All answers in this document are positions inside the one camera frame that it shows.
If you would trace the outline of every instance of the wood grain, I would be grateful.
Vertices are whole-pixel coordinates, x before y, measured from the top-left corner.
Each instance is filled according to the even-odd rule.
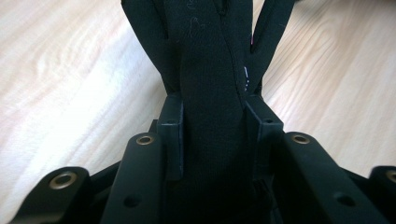
[[[255,13],[262,0],[255,1]],[[262,94],[343,167],[396,165],[396,2],[304,0]],[[0,223],[48,172],[118,161],[165,97],[119,1],[0,2]]]

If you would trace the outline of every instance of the screw hole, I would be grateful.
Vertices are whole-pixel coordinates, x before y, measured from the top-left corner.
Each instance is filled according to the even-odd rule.
[[[142,196],[139,194],[132,194],[125,198],[124,206],[129,208],[137,207],[142,202]]]
[[[334,199],[337,200],[337,202],[339,202],[342,205],[348,206],[348,207],[354,207],[355,201],[353,201],[353,199],[347,195],[345,195],[345,193],[342,192],[336,192],[334,194]]]
[[[387,178],[393,183],[396,183],[396,171],[394,170],[387,171]]]
[[[72,179],[72,177],[70,175],[64,175],[64,176],[60,176],[59,178],[57,178],[55,180],[55,183],[58,185],[62,185],[62,184],[69,182],[71,179]]]
[[[142,146],[144,146],[144,145],[149,145],[149,144],[151,144],[152,142],[154,142],[154,138],[151,137],[151,136],[142,136],[142,137],[139,137],[139,138],[136,140],[136,143],[137,143],[138,145],[142,145]]]
[[[295,134],[291,139],[298,144],[308,144],[310,142],[308,138],[298,134]]]

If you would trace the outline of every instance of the black padded fabric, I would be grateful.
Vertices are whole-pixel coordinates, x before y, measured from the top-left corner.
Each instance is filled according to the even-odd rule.
[[[293,4],[266,0],[252,37],[252,0],[122,2],[166,91],[180,91],[185,108],[185,173],[168,185],[166,223],[216,223],[262,204],[245,98],[261,85]]]

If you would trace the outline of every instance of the wooden floor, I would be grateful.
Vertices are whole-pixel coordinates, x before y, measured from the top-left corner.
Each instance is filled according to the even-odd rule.
[[[395,24],[396,1],[304,0],[263,80],[287,132],[361,175],[396,165]],[[120,0],[1,1],[0,68],[0,223],[48,172],[120,160],[165,97]]]

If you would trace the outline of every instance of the metal grommet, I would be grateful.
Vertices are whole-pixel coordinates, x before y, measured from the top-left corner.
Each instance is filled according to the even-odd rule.
[[[309,138],[302,136],[300,134],[295,134],[291,137],[291,139],[298,143],[298,144],[309,144],[311,141],[309,140]]]
[[[396,171],[394,170],[387,171],[387,178],[396,184]]]
[[[141,146],[149,145],[154,142],[154,138],[148,135],[141,136],[136,140],[136,143]]]
[[[73,172],[66,171],[55,176],[50,182],[49,187],[52,189],[65,189],[77,180],[77,175]]]

